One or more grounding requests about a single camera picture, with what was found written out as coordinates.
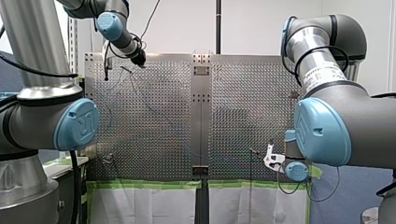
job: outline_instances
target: wire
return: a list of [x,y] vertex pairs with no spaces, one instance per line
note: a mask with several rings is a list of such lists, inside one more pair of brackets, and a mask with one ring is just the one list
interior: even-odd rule
[[278,168],[278,170],[276,172],[277,186],[279,187],[280,190],[282,190],[282,192],[284,192],[285,194],[289,194],[290,195],[290,194],[293,194],[293,193],[295,193],[297,191],[297,189],[300,187],[300,183],[298,183],[297,187],[291,192],[287,192],[284,189],[282,189],[282,186],[280,186],[280,181],[279,181],[279,173],[280,173],[280,168],[282,168],[284,164],[285,164],[285,162],[282,162],[282,164],[280,164],[280,166],[279,166],[279,168]]
[[9,103],[12,103],[12,102],[15,102],[15,101],[17,101],[17,95],[16,94],[8,96],[7,98],[5,98],[3,100],[0,100],[0,107],[5,106],[5,105],[7,105]]
[[12,104],[9,104],[9,105],[5,106],[3,109],[0,109],[0,114],[3,113],[4,111],[10,109],[12,106],[17,105],[17,104],[18,104],[18,102],[15,102],[15,103],[12,103]]
[[148,31],[148,29],[149,29],[149,24],[151,23],[152,17],[154,16],[155,11],[157,10],[157,7],[158,7],[158,5],[160,4],[160,2],[161,2],[161,0],[158,0],[158,1],[157,1],[157,4],[155,5],[154,9],[152,10],[151,16],[150,16],[149,19],[148,19],[148,24],[146,25],[146,29],[145,29],[145,31],[143,32],[143,34],[140,36],[140,39],[143,39],[143,36],[145,36],[146,32]]
[[10,64],[16,68],[19,68],[25,72],[29,72],[31,74],[39,75],[42,77],[71,77],[71,78],[78,77],[78,74],[63,75],[63,74],[51,74],[51,73],[41,72],[41,71],[35,70],[33,68],[27,67],[23,64],[15,63],[12,60],[8,59],[6,56],[4,56],[4,54],[2,54],[2,53],[0,53],[0,59],[3,60],[5,63],[8,63],[8,64]]
[[[287,46],[287,41],[288,41],[289,29],[290,29],[290,26],[291,26],[291,22],[293,20],[296,20],[296,19],[297,19],[297,17],[295,17],[295,16],[289,17],[288,22],[286,23],[285,30],[283,31],[284,34],[283,34],[283,38],[282,38],[282,47],[281,47],[281,50],[280,50],[280,55],[281,55],[281,58],[282,58],[282,64],[285,67],[285,69],[289,73],[291,73],[292,75],[295,75],[295,74],[294,74],[293,71],[291,71],[287,67],[285,59],[286,59],[286,56],[287,56],[286,55],[286,46]],[[301,86],[300,80],[298,78],[297,78],[297,83],[299,83],[299,85]]]
[[129,59],[128,57],[120,56],[119,54],[117,54],[116,52],[114,52],[113,48],[111,47],[111,44],[110,44],[110,50],[111,50],[111,52],[112,52],[114,55],[116,55],[116,57],[118,57],[118,58],[121,58],[121,59]]
[[378,95],[374,95],[371,98],[385,98],[385,97],[396,97],[396,92],[387,92]]
[[0,38],[3,36],[5,31],[6,31],[6,27],[4,27],[4,25],[2,25],[0,28]]
[[338,167],[337,167],[337,175],[338,175],[337,185],[335,186],[335,188],[332,191],[332,193],[329,196],[327,196],[326,198],[324,198],[324,199],[313,199],[312,196],[311,196],[311,193],[309,192],[309,189],[308,189],[308,187],[309,187],[308,182],[306,182],[306,195],[308,195],[308,198],[312,202],[315,202],[315,203],[322,203],[322,202],[327,201],[328,199],[330,199],[334,195],[334,193],[337,191],[338,187],[340,186],[341,176],[340,176],[340,168],[338,168]]
[[70,158],[72,160],[72,168],[73,168],[73,181],[74,181],[74,201],[73,201],[73,212],[72,218],[70,220],[71,224],[77,223],[78,218],[78,208],[80,201],[80,186],[81,186],[81,177],[79,175],[78,170],[78,161],[76,152],[70,151]]
[[103,66],[105,68],[105,81],[108,81],[108,66],[107,66],[107,53],[108,49],[110,48],[110,41],[108,41],[106,50],[105,50],[105,60],[103,61]]
[[328,46],[321,46],[321,47],[317,47],[317,48],[310,49],[310,50],[307,51],[305,54],[303,54],[303,55],[300,57],[300,59],[297,61],[297,63],[296,63],[295,66],[294,66],[294,71],[291,71],[291,70],[288,68],[288,66],[286,65],[286,61],[285,61],[285,60],[286,60],[286,56],[287,56],[287,55],[286,55],[286,46],[287,46],[287,44],[288,44],[289,29],[290,29],[290,26],[291,26],[292,21],[295,20],[295,19],[297,19],[297,17],[291,16],[291,17],[289,17],[289,19],[288,19],[288,21],[287,21],[287,23],[286,23],[285,30],[283,31],[284,34],[283,34],[283,38],[282,38],[282,47],[281,47],[280,54],[281,54],[281,59],[282,59],[283,67],[284,67],[289,73],[291,73],[292,75],[294,75],[297,84],[298,84],[299,86],[302,86],[301,81],[300,81],[300,79],[299,79],[299,76],[300,76],[300,75],[298,74],[298,69],[300,68],[301,62],[303,61],[303,59],[304,59],[306,56],[308,56],[309,54],[313,53],[314,51],[316,51],[316,50],[318,50],[318,49],[336,49],[336,50],[340,51],[341,54],[343,54],[343,56],[344,56],[344,58],[345,58],[345,61],[346,61],[346,62],[345,62],[345,65],[344,65],[344,68],[342,69],[342,71],[345,72],[345,71],[347,70],[347,68],[349,67],[349,57],[347,56],[346,52],[345,52],[343,49],[340,49],[340,48],[338,48],[338,47],[336,47],[336,46],[331,46],[331,45],[328,45]]
[[299,75],[298,75],[298,69],[300,68],[300,64],[301,64],[301,62],[303,61],[303,59],[304,59],[306,56],[310,55],[311,53],[315,52],[315,51],[318,50],[318,49],[336,49],[336,50],[340,51],[341,54],[343,54],[344,58],[346,59],[346,63],[345,63],[345,65],[344,65],[342,71],[345,72],[345,71],[347,70],[347,68],[349,67],[349,57],[347,56],[346,52],[345,52],[343,49],[340,49],[340,48],[338,48],[338,47],[336,47],[336,46],[330,46],[330,45],[328,45],[328,46],[321,46],[321,47],[316,47],[316,48],[310,49],[309,51],[307,51],[306,53],[304,53],[304,54],[300,57],[300,59],[297,61],[297,63],[295,64],[295,67],[294,67],[294,74],[295,74],[295,75],[299,76]]

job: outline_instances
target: gray robot arm segment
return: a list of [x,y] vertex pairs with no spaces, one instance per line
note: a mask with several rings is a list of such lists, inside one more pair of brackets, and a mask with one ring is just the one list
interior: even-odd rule
[[[348,57],[364,58],[367,47],[361,27],[347,16],[335,18],[335,40],[330,17],[295,20],[287,37],[289,59],[297,62],[309,50],[331,42]],[[336,56],[318,49],[301,60],[298,72],[306,95],[294,115],[298,148],[310,161],[331,166],[396,168],[396,101],[373,99],[361,85],[348,81]]]
[[138,37],[133,38],[127,30],[129,3],[126,0],[90,0],[72,4],[73,1],[60,0],[64,10],[73,18],[96,18],[96,27],[102,36],[122,52],[125,57],[139,66],[146,61],[146,53]]

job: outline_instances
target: perforated metal panel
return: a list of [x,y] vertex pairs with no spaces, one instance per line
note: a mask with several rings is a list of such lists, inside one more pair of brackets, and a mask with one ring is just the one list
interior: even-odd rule
[[274,138],[275,152],[283,152],[292,126],[291,96],[300,88],[279,57],[212,56],[208,76],[193,74],[192,55],[150,56],[146,69],[115,60],[109,81],[102,60],[86,59],[87,96],[101,113],[89,179],[191,179],[191,158],[209,159],[212,179],[276,178],[249,149],[264,155]]
[[99,55],[86,63],[101,116],[88,178],[191,179],[192,56],[148,56],[145,69],[115,59],[109,81]]
[[214,179],[276,179],[250,148],[265,155],[275,139],[284,150],[284,134],[292,127],[299,92],[279,57],[213,56],[209,174]]

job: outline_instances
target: silver robot arm segment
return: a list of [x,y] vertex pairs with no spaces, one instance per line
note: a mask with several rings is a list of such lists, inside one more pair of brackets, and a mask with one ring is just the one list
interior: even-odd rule
[[[299,160],[396,168],[396,101],[371,98],[361,85],[347,80],[337,63],[342,54],[351,61],[365,58],[366,39],[359,24],[336,15],[294,20],[287,29],[287,57],[297,63],[305,91],[295,109],[294,130],[286,133],[286,142],[295,143],[286,144],[287,154],[297,146]],[[288,177],[300,180],[303,168],[291,169]]]
[[98,110],[70,75],[52,0],[2,0],[0,13],[15,61],[24,68],[18,96],[0,101],[0,217],[55,224],[58,183],[47,179],[37,151],[83,149],[97,132]]

